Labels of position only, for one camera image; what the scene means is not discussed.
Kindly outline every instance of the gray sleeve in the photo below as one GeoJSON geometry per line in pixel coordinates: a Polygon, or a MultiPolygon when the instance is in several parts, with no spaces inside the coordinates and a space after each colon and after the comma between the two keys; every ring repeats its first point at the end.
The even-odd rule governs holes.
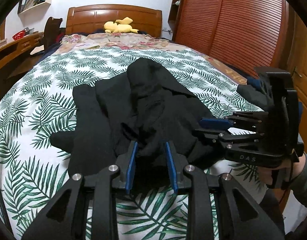
{"type": "Polygon", "coordinates": [[[301,174],[291,183],[290,189],[296,199],[307,208],[307,154],[305,167],[301,174]]]}

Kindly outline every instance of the yellow plush toy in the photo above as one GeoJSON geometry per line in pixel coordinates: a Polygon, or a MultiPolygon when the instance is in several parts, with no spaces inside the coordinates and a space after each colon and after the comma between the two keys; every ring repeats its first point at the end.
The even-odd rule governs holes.
{"type": "Polygon", "coordinates": [[[123,20],[116,20],[115,23],[106,22],[103,28],[106,33],[138,33],[139,30],[133,29],[129,25],[130,23],[132,23],[132,19],[126,17],[123,20]]]}

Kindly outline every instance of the black jacket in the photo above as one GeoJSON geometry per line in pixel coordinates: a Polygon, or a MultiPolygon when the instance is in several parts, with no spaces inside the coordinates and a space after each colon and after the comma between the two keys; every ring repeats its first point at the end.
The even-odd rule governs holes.
{"type": "Polygon", "coordinates": [[[167,174],[164,143],[172,140],[189,163],[206,168],[221,156],[192,131],[209,109],[162,65],[140,58],[127,72],[73,88],[78,108],[74,132],[58,132],[51,144],[71,153],[68,173],[95,174],[139,143],[136,174],[167,174]]]}

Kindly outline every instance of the sliding closet door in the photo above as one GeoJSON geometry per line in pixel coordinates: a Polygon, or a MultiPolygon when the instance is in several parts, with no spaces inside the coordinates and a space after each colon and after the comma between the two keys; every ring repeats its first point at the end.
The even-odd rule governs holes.
{"type": "Polygon", "coordinates": [[[207,54],[220,0],[184,0],[175,41],[207,54]]]}
{"type": "Polygon", "coordinates": [[[176,42],[248,74],[270,66],[283,0],[184,0],[176,42]]]}

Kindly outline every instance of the human hand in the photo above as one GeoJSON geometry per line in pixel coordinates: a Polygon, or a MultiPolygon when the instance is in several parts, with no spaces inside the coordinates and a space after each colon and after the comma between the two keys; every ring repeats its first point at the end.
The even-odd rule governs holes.
{"type": "MultiPolygon", "coordinates": [[[[302,172],[302,170],[304,169],[305,163],[306,163],[306,156],[305,154],[303,154],[299,158],[299,162],[294,163],[292,179],[297,177],[302,172]]],[[[266,183],[267,185],[272,185],[273,179],[271,177],[271,171],[280,170],[283,168],[288,168],[288,169],[291,168],[291,161],[289,159],[284,160],[280,166],[274,169],[257,167],[260,181],[266,183]]],[[[289,180],[289,175],[285,178],[285,181],[288,181],[288,180],[289,180]]]]}

